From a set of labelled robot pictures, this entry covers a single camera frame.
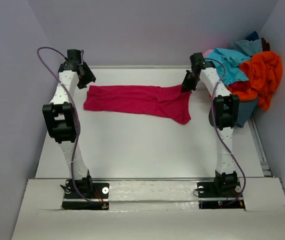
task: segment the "light blue shirt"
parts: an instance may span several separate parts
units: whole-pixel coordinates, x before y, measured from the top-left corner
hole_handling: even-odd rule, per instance
[[[226,86],[229,86],[234,82],[249,80],[245,73],[239,69],[240,64],[245,61],[250,61],[251,58],[249,56],[235,50],[215,48],[213,52],[208,54],[207,58],[215,59],[224,65],[226,68],[226,75],[222,79],[222,82]],[[218,76],[222,77],[224,74],[223,67],[215,61],[213,61],[213,63],[216,66]]]

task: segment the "blue cloth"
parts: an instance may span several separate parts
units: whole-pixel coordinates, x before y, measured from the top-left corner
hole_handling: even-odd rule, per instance
[[[251,101],[240,101],[238,108],[238,118],[236,125],[243,128],[247,120],[251,117],[255,107],[258,104],[258,97]]]
[[[258,40],[258,39],[259,39],[259,36],[258,36],[258,33],[256,31],[253,31],[251,34],[249,34],[245,38],[245,40],[248,40],[248,41],[255,41],[255,40]]]
[[[215,59],[224,65],[226,75],[222,79],[222,82],[226,86],[234,82],[249,80],[245,73],[239,69],[240,64],[251,59],[249,56],[235,50],[215,48],[213,52],[208,54],[207,58]],[[224,74],[223,67],[215,61],[213,63],[216,66],[218,76],[221,77]]]
[[[255,41],[248,41],[248,40],[233,41],[229,44],[229,48],[232,50],[239,51],[247,55],[248,57],[251,57],[263,51],[263,45],[261,39]]]

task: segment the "red wire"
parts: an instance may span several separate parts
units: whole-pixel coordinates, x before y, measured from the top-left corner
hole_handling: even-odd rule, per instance
[[[238,198],[238,195],[234,192],[234,190],[231,190],[231,192],[236,196],[236,198]]]
[[[102,196],[99,194],[98,190],[97,190],[97,189],[95,189],[95,190],[96,190],[97,195],[98,195],[99,198],[101,199],[103,205],[106,205],[105,201],[103,200]]]

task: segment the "orange cloth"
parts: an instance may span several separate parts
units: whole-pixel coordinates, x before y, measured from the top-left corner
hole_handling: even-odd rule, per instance
[[[235,91],[227,87],[232,94],[237,94],[241,101],[254,100],[258,96],[258,106],[264,111],[271,105],[272,94],[276,91],[283,75],[283,66],[279,55],[272,51],[263,51],[243,62],[239,69],[249,78],[247,91]]]

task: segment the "pile of clothes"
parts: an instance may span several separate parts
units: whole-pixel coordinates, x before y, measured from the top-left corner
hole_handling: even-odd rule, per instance
[[[210,49],[203,55],[225,66],[222,82],[240,98],[237,125],[243,127],[257,105],[264,111],[270,107],[272,94],[283,75],[283,66],[279,55],[270,51],[270,44],[255,31],[246,39],[231,42],[229,48]],[[221,77],[223,67],[217,62],[214,64]]]

